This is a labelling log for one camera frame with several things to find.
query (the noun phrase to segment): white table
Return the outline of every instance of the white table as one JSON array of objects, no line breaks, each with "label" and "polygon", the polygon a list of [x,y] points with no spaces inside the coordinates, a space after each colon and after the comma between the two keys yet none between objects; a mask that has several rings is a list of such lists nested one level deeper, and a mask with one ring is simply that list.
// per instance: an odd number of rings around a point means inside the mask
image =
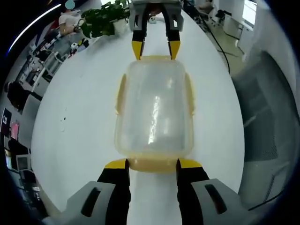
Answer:
[{"label": "white table", "polygon": [[[204,32],[184,13],[177,60],[195,88],[195,146],[188,158],[210,178],[238,192],[244,164],[244,132],[238,98],[227,68]],[[34,126],[32,168],[59,210],[104,166],[124,158],[114,147],[117,90],[134,61],[132,34],[99,40],[67,59],[52,79]],[[144,55],[167,55],[165,24],[148,24]],[[181,224],[176,174],[130,171],[127,224]]]}]

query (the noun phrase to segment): potted plant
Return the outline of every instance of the potted plant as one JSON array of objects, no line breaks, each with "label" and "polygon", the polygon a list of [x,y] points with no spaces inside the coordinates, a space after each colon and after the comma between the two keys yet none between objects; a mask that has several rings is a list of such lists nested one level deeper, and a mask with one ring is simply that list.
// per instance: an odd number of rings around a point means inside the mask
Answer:
[{"label": "potted plant", "polygon": [[126,0],[116,0],[113,4],[106,3],[100,9],[90,9],[83,12],[81,16],[83,23],[80,25],[83,34],[87,38],[96,38],[118,33],[116,29],[125,26],[125,20],[130,15],[129,8],[124,8],[125,5]]}]

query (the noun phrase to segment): cable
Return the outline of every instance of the cable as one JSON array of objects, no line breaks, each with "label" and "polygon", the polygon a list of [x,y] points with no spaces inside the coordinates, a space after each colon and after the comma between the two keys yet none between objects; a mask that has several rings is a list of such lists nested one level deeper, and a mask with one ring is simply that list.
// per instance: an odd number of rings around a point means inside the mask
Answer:
[{"label": "cable", "polygon": [[225,52],[225,54],[228,54],[228,55],[231,55],[231,56],[234,56],[234,57],[237,57],[237,58],[238,58],[237,55],[235,55],[235,54],[233,54],[233,53],[230,53],[230,52]]},{"label": "cable", "polygon": [[254,206],[254,207],[248,209],[248,211],[254,210],[254,209],[258,208],[258,207],[261,207],[261,206],[264,205],[264,204],[267,204],[267,203],[271,202],[272,200],[274,200],[275,198],[277,198],[278,196],[280,196],[280,195],[283,193],[283,191],[284,191],[284,190],[282,190],[281,192],[279,192],[279,194],[277,194],[276,196],[270,198],[269,200],[266,200],[266,201],[264,201],[263,203],[260,203],[259,205],[256,205],[256,206]]},{"label": "cable", "polygon": [[219,44],[219,42],[217,41],[217,39],[215,38],[214,34],[211,32],[211,29],[209,28],[209,26],[207,25],[207,23],[205,22],[205,20],[202,18],[202,15],[200,12],[198,12],[198,10],[187,0],[183,0],[184,2],[186,2],[187,4],[189,4],[190,6],[192,6],[195,10],[195,12],[199,15],[199,17],[202,19],[203,23],[205,24],[207,30],[211,33],[212,37],[214,38],[214,40],[216,41],[217,45],[220,47],[225,59],[226,59],[226,62],[227,62],[227,66],[228,66],[228,73],[230,74],[230,66],[229,66],[229,62],[228,62],[228,59],[226,57],[226,54],[223,50],[223,48],[221,47],[221,45]]}]

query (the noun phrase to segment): plastic food container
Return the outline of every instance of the plastic food container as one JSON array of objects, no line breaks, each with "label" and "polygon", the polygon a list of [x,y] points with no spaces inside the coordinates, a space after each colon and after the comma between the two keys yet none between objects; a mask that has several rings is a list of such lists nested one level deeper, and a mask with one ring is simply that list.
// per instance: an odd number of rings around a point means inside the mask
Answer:
[{"label": "plastic food container", "polygon": [[176,170],[193,147],[194,101],[183,65],[167,56],[130,64],[117,99],[115,147],[139,171]]}]

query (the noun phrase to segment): green leaves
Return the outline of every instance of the green leaves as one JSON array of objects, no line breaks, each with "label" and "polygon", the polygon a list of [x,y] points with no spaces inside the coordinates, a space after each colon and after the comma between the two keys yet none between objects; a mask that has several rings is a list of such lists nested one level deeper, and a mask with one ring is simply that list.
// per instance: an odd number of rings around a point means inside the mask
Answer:
[{"label": "green leaves", "polygon": [[126,0],[116,0],[114,4],[106,3],[100,9],[89,9],[82,13],[85,23],[81,25],[83,34],[90,38],[102,35],[114,35],[113,22],[128,18],[130,11],[124,9]]},{"label": "green leaves", "polygon": [[81,30],[83,34],[87,37],[90,38],[90,28],[88,27],[87,23],[83,23],[81,26]]}]

